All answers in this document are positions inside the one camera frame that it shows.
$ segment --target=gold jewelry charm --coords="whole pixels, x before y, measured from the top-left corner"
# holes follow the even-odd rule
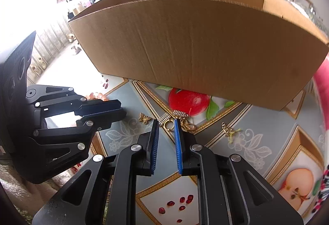
[[[181,126],[186,130],[186,131],[193,131],[196,129],[196,125],[190,123],[187,118],[188,118],[188,114],[186,114],[183,111],[179,111],[179,110],[174,110],[172,112],[174,118],[180,118],[181,119]]]
[[[166,124],[167,124],[168,122],[172,122],[172,127],[171,127],[171,128],[166,127]],[[164,122],[163,127],[164,127],[167,131],[172,131],[172,130],[174,129],[175,125],[174,125],[174,122],[173,122],[172,120],[168,119],[168,120],[166,120],[166,121]]]
[[[172,122],[172,127],[171,128],[168,128],[166,126],[166,124],[168,122]],[[172,131],[174,129],[174,121],[172,120],[171,116],[168,113],[165,113],[163,116],[160,117],[159,125],[167,131]]]
[[[234,136],[234,134],[236,134],[237,132],[241,131],[241,129],[234,130],[229,125],[226,125],[224,122],[222,123],[222,129],[225,133],[225,136],[230,137],[229,143],[233,143],[232,136]]]
[[[148,117],[147,115],[145,115],[145,114],[143,114],[143,113],[140,113],[139,114],[139,121],[140,122],[143,122],[145,125],[147,124],[147,122],[149,121],[149,120],[151,120],[152,119],[152,117]]]

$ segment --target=red apple print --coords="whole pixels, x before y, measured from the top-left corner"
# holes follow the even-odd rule
[[[210,96],[173,88],[169,94],[168,101],[171,109],[183,111],[190,116],[195,116],[207,109],[210,103]]]
[[[160,207],[160,208],[159,208],[159,213],[160,213],[160,214],[164,214],[165,212],[166,212],[166,211],[165,211],[165,209],[164,209],[163,207]]]
[[[167,203],[167,206],[170,206],[170,207],[172,207],[174,204],[175,204],[175,202],[174,202],[174,201],[169,201],[169,202]]]

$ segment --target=gold ring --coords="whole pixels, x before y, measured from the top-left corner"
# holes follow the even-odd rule
[[[172,128],[167,128],[167,127],[166,127],[166,123],[167,123],[167,122],[172,122]],[[168,120],[166,120],[166,121],[164,122],[163,127],[164,127],[167,131],[172,131],[172,130],[174,129],[174,127],[175,127],[175,124],[174,124],[174,122],[173,122],[172,120],[168,119]]]

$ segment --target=patterned tablecloth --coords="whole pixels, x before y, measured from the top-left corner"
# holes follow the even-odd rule
[[[312,81],[278,112],[142,81],[102,76],[97,91],[108,99],[120,100],[127,116],[96,134],[90,154],[110,156],[136,143],[138,136],[150,131],[152,125],[151,120],[147,124],[140,122],[140,113],[159,119],[165,113],[172,116],[173,109],[181,110],[190,114],[189,122],[196,127],[192,133],[198,143],[216,154],[241,155],[304,221],[309,220],[325,164],[323,117]],[[241,129],[232,142],[224,136],[222,122]],[[137,224],[176,224],[179,219],[182,224],[198,223],[197,179],[177,173],[173,137],[173,132],[160,128],[155,174],[137,178]],[[297,196],[292,196],[291,187],[299,188]],[[187,199],[191,195],[191,203],[180,202],[181,197]],[[169,201],[175,205],[167,206]],[[164,214],[159,213],[160,208],[165,209]]]

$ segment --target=cardboard box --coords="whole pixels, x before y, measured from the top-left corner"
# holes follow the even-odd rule
[[[102,73],[275,110],[328,53],[284,0],[101,0],[69,25]]]

